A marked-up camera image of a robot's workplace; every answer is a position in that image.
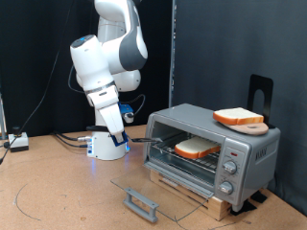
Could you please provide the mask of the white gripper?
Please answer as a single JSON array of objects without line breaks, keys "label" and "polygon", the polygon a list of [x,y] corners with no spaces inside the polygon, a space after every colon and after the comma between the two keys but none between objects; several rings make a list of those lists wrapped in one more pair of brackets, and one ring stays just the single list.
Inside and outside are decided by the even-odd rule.
[{"label": "white gripper", "polygon": [[124,125],[116,87],[111,85],[101,91],[90,93],[88,98],[95,108],[96,125],[107,127],[108,131],[115,135],[117,143],[123,142]]}]

